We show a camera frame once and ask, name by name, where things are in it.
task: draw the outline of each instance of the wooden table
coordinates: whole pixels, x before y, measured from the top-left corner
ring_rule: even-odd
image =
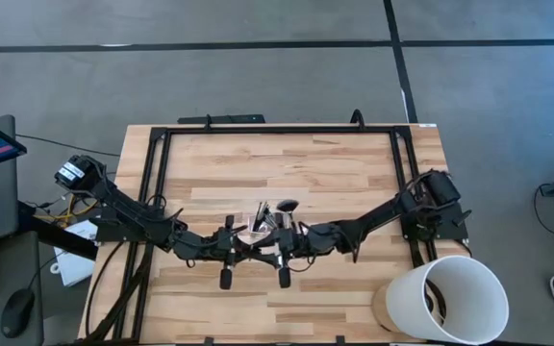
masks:
[[[139,194],[151,127],[128,127],[116,172],[116,184],[133,198]],[[438,129],[411,128],[420,172],[445,170]],[[227,214],[233,214],[237,224],[246,222],[264,200],[275,206],[296,199],[300,207],[295,217],[318,223],[358,217],[397,191],[389,136],[384,134],[180,135],[172,140],[164,185],[166,214],[185,208],[182,220],[202,235],[215,231]],[[409,175],[405,145],[400,145]],[[437,247],[440,257],[466,256],[454,241],[438,241]],[[95,273],[112,248],[100,248]],[[140,248],[138,262],[142,253]],[[127,244],[97,287],[92,330],[119,294],[126,255]],[[292,267],[306,265],[298,259]],[[215,342],[332,342],[339,334],[348,342],[412,340],[383,330],[369,308],[374,291],[412,269],[398,221],[369,235],[358,263],[351,255],[334,252],[308,271],[292,273],[288,289],[279,287],[270,266],[242,262],[234,270],[232,289],[220,290],[221,266],[199,262],[189,269],[172,253],[156,250],[141,342],[203,342],[205,336]],[[124,336],[130,335],[135,304],[133,297]],[[84,334],[82,327],[79,336]]]

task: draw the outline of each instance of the black metal frame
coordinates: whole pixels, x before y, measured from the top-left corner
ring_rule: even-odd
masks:
[[[138,200],[146,202],[149,180],[151,178],[153,161],[155,160],[155,152],[157,150],[157,144],[159,140],[163,141],[162,152],[160,156],[157,182],[155,186],[155,193],[162,194],[164,192],[165,173],[168,163],[168,155],[170,152],[170,144],[172,136],[175,135],[198,135],[198,134],[211,134],[211,135],[232,135],[232,134],[386,134],[390,137],[390,147],[392,156],[394,158],[394,168],[396,179],[399,189],[403,188],[406,184],[405,172],[403,169],[403,163],[401,160],[401,153],[399,149],[399,138],[401,137],[405,143],[406,152],[408,155],[408,164],[410,166],[410,172],[412,177],[418,175],[418,166],[416,161],[416,154],[414,150],[414,144],[412,141],[412,132],[410,126],[407,125],[394,125],[394,126],[368,126],[365,124],[365,120],[360,111],[355,110],[350,119],[350,125],[317,125],[317,126],[292,126],[292,125],[213,125],[211,117],[207,115],[206,124],[199,126],[185,126],[176,128],[163,128],[156,127],[151,129],[149,138],[149,145],[147,148],[147,155],[144,163],[144,171],[142,173],[142,181],[140,183],[140,192],[138,194]],[[406,222],[401,223],[403,234],[407,227],[412,227]],[[419,266],[423,264],[422,257],[419,253],[417,240],[409,239],[410,247],[413,256],[413,265]],[[125,272],[123,274],[123,283],[121,290],[125,289],[130,282],[130,278],[133,275],[134,267],[136,264],[136,256],[138,252],[138,243],[131,242],[130,249],[128,251]],[[152,257],[153,246],[147,244],[145,246],[145,256]],[[149,273],[150,268],[147,270],[146,276],[142,280],[138,288],[138,299],[136,303],[136,314],[134,316],[134,324],[132,329],[132,340],[139,340],[142,328],[142,320],[144,316],[144,306],[146,302],[146,291],[149,285]],[[125,320],[125,309],[118,316],[113,332],[113,339],[120,339],[122,337],[123,323]]]
[[[97,257],[97,246],[93,241],[79,235],[44,222],[36,217],[36,208],[30,207],[18,201],[18,229],[17,233],[36,232],[38,240],[44,244],[61,248],[62,250],[80,256],[88,260],[95,260]]]

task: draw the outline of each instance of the concrete floor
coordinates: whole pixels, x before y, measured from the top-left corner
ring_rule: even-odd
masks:
[[[554,38],[554,1],[394,0],[401,39]],[[0,45],[390,39],[382,1],[0,0]],[[473,209],[475,258],[504,284],[502,340],[554,344],[554,235],[532,196],[554,180],[554,46],[404,48],[418,120],[438,123]],[[0,115],[17,131],[118,152],[128,124],[263,113],[269,122],[404,122],[391,48],[0,53]],[[52,176],[75,153],[23,140],[19,198],[62,194]],[[110,167],[116,159],[100,158]],[[554,228],[554,199],[542,200]],[[44,259],[52,249],[42,248]],[[75,337],[88,283],[43,274],[49,342]]]

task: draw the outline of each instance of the black strap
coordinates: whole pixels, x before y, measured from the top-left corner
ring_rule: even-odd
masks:
[[[204,131],[210,132],[212,130],[211,124],[213,124],[213,120],[211,119],[211,116],[207,114],[207,122],[204,125]]]
[[[358,124],[358,130],[363,132],[365,130],[365,119],[363,114],[359,110],[354,110],[352,117],[350,118],[350,124]]]

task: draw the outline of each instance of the paper cup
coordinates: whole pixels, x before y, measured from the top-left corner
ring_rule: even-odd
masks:
[[[426,280],[440,289],[445,301],[442,325],[426,306]],[[488,343],[508,323],[508,298],[499,280],[484,264],[463,256],[436,259],[394,279],[387,289],[386,306],[401,332],[437,341]]]

